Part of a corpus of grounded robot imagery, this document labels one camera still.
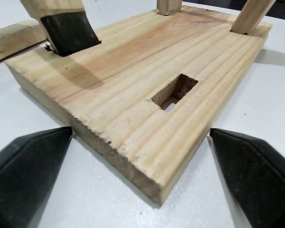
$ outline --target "rectangular hole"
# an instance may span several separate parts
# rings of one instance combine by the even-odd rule
[[[152,101],[168,112],[198,83],[198,80],[180,74],[166,87],[159,91]]]

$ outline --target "light wood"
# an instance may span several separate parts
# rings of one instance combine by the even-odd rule
[[[35,20],[26,20],[0,29],[0,60],[35,45],[46,37]]]
[[[6,64],[25,91],[162,204],[271,29],[230,32],[235,18],[154,10],[99,29],[102,44],[68,57],[39,48]],[[165,112],[156,103],[180,74],[198,83]]]
[[[157,0],[158,13],[161,15],[171,15],[181,10],[182,0]]]
[[[248,0],[240,12],[231,31],[249,34],[270,10],[276,0]]]
[[[81,0],[20,0],[29,15],[36,20],[58,13],[84,11]]]

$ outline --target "black tape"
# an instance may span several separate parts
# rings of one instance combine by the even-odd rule
[[[42,17],[40,20],[51,37],[57,54],[62,57],[101,43],[85,11],[59,13]]]

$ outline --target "black rubber pad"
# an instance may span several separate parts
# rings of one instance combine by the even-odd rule
[[[253,228],[285,228],[285,159],[267,142],[211,129],[230,192]]]
[[[52,190],[71,127],[15,139],[0,152],[0,228],[25,228]]]

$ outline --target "white table surface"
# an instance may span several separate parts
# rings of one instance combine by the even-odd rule
[[[95,29],[156,8],[156,0],[83,2]],[[0,28],[29,18],[19,0],[0,0]],[[214,127],[265,139],[285,157],[285,20],[265,17],[264,21],[274,25],[264,49]],[[0,150],[16,137],[60,126],[63,124],[23,92],[0,63]],[[206,139],[159,208],[75,138],[38,227],[233,228],[239,227],[237,223]]]

